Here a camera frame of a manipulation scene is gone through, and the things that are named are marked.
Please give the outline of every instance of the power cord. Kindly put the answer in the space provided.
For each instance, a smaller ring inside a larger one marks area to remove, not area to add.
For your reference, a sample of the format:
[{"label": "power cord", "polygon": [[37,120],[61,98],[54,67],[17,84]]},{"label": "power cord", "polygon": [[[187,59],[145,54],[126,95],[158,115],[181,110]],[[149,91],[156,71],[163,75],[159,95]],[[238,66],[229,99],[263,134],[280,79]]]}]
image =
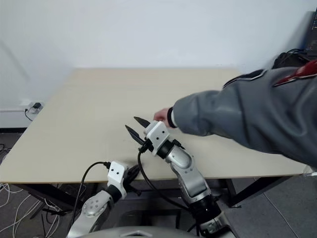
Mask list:
[{"label": "power cord", "polygon": [[90,165],[88,167],[88,169],[85,171],[85,173],[84,173],[84,175],[83,175],[83,177],[81,179],[79,189],[78,189],[78,193],[77,193],[77,197],[76,197],[76,200],[75,200],[75,205],[74,205],[74,209],[73,209],[73,212],[72,212],[71,220],[70,220],[70,223],[69,223],[68,231],[70,230],[71,226],[74,224],[74,221],[75,221],[75,214],[76,214],[76,209],[77,209],[77,205],[78,205],[78,200],[79,200],[79,197],[80,197],[80,194],[81,194],[81,188],[82,188],[82,186],[84,184],[84,181],[85,181],[87,173],[95,165],[104,165],[104,166],[107,167],[107,169],[109,169],[110,168],[110,164],[111,164],[110,162],[95,162],[92,165]]},{"label": "power cord", "polygon": [[142,152],[143,152],[143,151],[141,150],[141,151],[139,151],[139,153],[138,153],[138,165],[139,165],[140,172],[141,172],[141,174],[142,174],[144,180],[147,182],[147,184],[150,186],[150,188],[151,188],[152,190],[156,191],[156,192],[160,195],[160,197],[163,198],[166,202],[169,202],[170,204],[172,204],[172,205],[174,205],[174,206],[176,206],[176,207],[179,207],[179,208],[181,208],[181,209],[184,209],[185,211],[190,212],[189,208],[187,208],[187,207],[185,207],[185,206],[183,206],[183,205],[181,205],[181,204],[179,204],[179,203],[177,203],[177,202],[174,202],[173,200],[169,199],[168,197],[166,197],[163,193],[161,193],[161,191],[159,191],[159,190],[152,184],[152,182],[149,180],[149,178],[148,178],[147,175],[145,174],[144,169],[143,169],[142,164],[141,164],[141,154],[142,154]]},{"label": "power cord", "polygon": [[27,113],[28,111],[29,111],[29,110],[26,108],[26,109],[24,110],[24,115],[26,116],[27,119],[29,119],[30,121],[33,121],[32,119],[30,119],[30,118],[28,117],[28,115],[26,115],[26,113]]},{"label": "power cord", "polygon": [[192,229],[193,229],[195,226],[196,226],[196,223],[194,223],[194,224],[187,230],[187,232],[191,232]]}]

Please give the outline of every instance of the wooden table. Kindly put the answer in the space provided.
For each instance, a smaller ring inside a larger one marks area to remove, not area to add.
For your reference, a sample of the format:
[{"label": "wooden table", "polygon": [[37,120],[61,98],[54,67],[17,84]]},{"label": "wooden table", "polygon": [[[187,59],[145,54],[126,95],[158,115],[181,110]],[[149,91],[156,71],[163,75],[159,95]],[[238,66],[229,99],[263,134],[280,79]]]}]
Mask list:
[{"label": "wooden table", "polygon": [[[76,69],[1,164],[0,181],[79,182],[96,161],[134,165],[139,145],[124,126],[142,134],[134,116],[151,120],[154,112],[172,106],[177,99],[199,91],[221,90],[237,75],[237,70],[225,68]],[[299,162],[247,149],[216,135],[198,137],[177,129],[171,133],[195,156],[198,169],[208,179],[311,172]],[[149,178],[176,178],[159,157],[147,152],[142,161]],[[96,166],[86,181],[106,181],[106,175],[105,167]]]}]

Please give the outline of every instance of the human arm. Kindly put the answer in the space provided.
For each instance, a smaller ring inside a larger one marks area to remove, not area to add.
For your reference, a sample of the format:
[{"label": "human arm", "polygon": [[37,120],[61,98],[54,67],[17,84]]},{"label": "human arm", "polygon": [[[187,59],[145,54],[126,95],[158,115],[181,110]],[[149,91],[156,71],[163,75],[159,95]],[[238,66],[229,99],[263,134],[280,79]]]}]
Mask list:
[{"label": "human arm", "polygon": [[317,167],[317,77],[274,86],[296,70],[268,70],[221,91],[189,95],[173,106],[174,121],[184,133],[226,136]]}]

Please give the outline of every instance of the gray floor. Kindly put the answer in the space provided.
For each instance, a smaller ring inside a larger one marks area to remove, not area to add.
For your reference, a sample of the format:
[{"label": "gray floor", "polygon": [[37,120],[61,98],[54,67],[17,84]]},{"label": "gray floor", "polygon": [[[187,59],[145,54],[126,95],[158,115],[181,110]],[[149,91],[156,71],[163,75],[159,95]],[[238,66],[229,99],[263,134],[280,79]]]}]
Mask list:
[{"label": "gray floor", "polygon": [[[6,147],[11,147],[19,135],[16,134],[0,134],[0,143],[5,143]],[[250,179],[235,179],[234,184],[237,190],[242,190],[254,180]],[[266,192],[266,195],[271,202],[280,210],[290,226],[300,238],[315,238],[317,237],[317,178],[297,176],[285,181],[284,183],[274,187]],[[15,211],[20,202],[27,196],[27,192],[23,191],[17,194],[11,194],[9,203],[0,208],[0,230],[13,223]],[[7,192],[0,193],[0,205],[5,203]],[[22,206],[18,217],[24,214],[26,210],[36,201],[31,197]],[[151,201],[146,200],[123,200],[120,201],[109,220],[104,225],[105,228],[110,227],[119,221],[120,214],[128,210],[143,210],[147,206],[155,206],[158,209],[173,209],[174,207],[166,204],[160,199]],[[295,235],[287,226],[282,216],[270,204],[264,195],[260,195],[247,203],[241,208],[229,209],[220,201],[221,208],[226,212],[226,215],[236,230],[240,238],[294,238]],[[174,226],[175,217],[165,217],[153,219],[152,224],[157,226]],[[54,238],[65,237],[69,215],[60,218],[59,227]],[[182,214],[180,228],[186,230],[193,223],[192,218],[186,213]],[[16,233],[17,238],[43,238],[43,227],[41,215],[38,215],[33,220],[29,217],[24,219]],[[0,233],[0,238],[12,237],[12,227]]]}]

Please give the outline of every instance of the white cable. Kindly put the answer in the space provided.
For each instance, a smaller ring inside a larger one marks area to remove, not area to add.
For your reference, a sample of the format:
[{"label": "white cable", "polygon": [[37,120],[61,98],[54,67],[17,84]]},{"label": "white cable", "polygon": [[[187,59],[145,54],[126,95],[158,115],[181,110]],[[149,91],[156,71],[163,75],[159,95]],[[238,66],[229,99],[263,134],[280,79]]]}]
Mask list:
[{"label": "white cable", "polygon": [[45,201],[45,204],[46,204],[48,207],[57,208],[57,206],[56,206],[54,203],[52,203],[51,201],[50,201],[50,203],[53,204],[54,206],[49,205],[45,198],[44,198],[44,201]]},{"label": "white cable", "polygon": [[[20,205],[19,205],[18,208],[16,209],[14,222],[16,221],[19,207],[20,207],[20,206],[22,205],[22,203],[23,203],[26,199],[28,199],[30,196],[31,196],[31,195],[28,195],[28,196],[20,203]],[[39,203],[40,203],[40,201],[37,201],[36,203],[34,203],[34,204],[25,212],[25,214],[27,214],[31,209],[33,209],[33,206],[38,206]],[[13,237],[13,238],[15,238],[15,234],[16,234],[16,231],[18,230],[18,227],[19,227],[20,223],[21,223],[21,221],[19,221],[19,222],[16,224],[15,230],[14,230],[14,226],[15,226],[15,225],[13,225],[13,230],[12,230],[12,237]]]},{"label": "white cable", "polygon": [[[57,220],[56,227],[55,227],[55,229],[52,231],[52,233],[50,234],[51,229],[53,228],[53,226],[54,226],[54,224],[55,224],[56,219],[58,219],[58,220]],[[53,221],[53,223],[52,223],[52,225],[51,225],[51,227],[50,227],[50,229],[49,229],[49,231],[48,231],[47,235],[45,236],[45,238],[49,238],[50,236],[52,236],[52,235],[55,233],[55,231],[56,231],[56,230],[57,230],[57,228],[58,228],[58,224],[59,224],[59,215],[56,215],[56,217],[55,217],[55,219],[54,219],[54,221]]]},{"label": "white cable", "polygon": [[19,190],[19,191],[9,191],[9,190],[7,190],[6,188],[4,188],[6,191],[8,191],[8,192],[10,192],[10,193],[18,193],[18,192],[21,192],[21,191],[23,191],[23,189],[21,189],[21,190]]},{"label": "white cable", "polygon": [[12,227],[13,225],[17,224],[18,222],[22,221],[22,220],[23,220],[25,217],[27,217],[31,212],[33,212],[33,210],[40,204],[40,201],[37,201],[35,204],[36,204],[36,206],[34,206],[31,211],[29,211],[27,214],[25,214],[25,215],[24,215],[22,218],[20,218],[17,222],[15,222],[15,223],[11,224],[10,226],[7,226],[7,227],[3,228],[2,230],[0,230],[0,233],[3,232],[3,231],[6,230],[6,229]]},{"label": "white cable", "polygon": [[15,237],[15,230],[14,230],[14,228],[15,228],[15,222],[16,222],[16,218],[17,218],[17,216],[18,216],[18,211],[19,211],[19,208],[20,208],[20,206],[23,204],[23,202],[25,202],[29,197],[30,197],[31,195],[28,195],[28,196],[26,196],[24,199],[23,199],[23,201],[19,204],[19,206],[18,206],[18,208],[16,209],[16,211],[15,211],[15,217],[14,217],[14,221],[13,221],[13,230],[12,230],[12,237],[14,238]]},{"label": "white cable", "polygon": [[1,186],[2,186],[2,188],[0,189],[0,192],[2,191],[2,190],[5,190],[4,188],[5,188],[5,186],[7,185],[7,183],[6,184],[1,184]]},{"label": "white cable", "polygon": [[263,195],[267,198],[268,202],[276,209],[276,211],[281,215],[281,217],[283,218],[283,220],[286,222],[286,224],[288,225],[288,227],[291,229],[291,231],[293,232],[294,236],[296,238],[299,238],[299,236],[296,234],[296,232],[294,231],[294,229],[291,227],[291,225],[288,223],[288,221],[286,220],[286,218],[284,217],[284,215],[280,212],[280,210],[277,208],[277,206],[272,203],[272,201],[269,199],[269,197],[266,195],[266,193],[264,192]]},{"label": "white cable", "polygon": [[8,186],[8,198],[7,198],[6,202],[5,202],[3,205],[0,206],[0,208],[1,208],[1,207],[4,207],[5,205],[7,205],[8,202],[9,202],[9,199],[10,199],[10,187],[9,187],[8,184],[6,184],[6,185]]}]

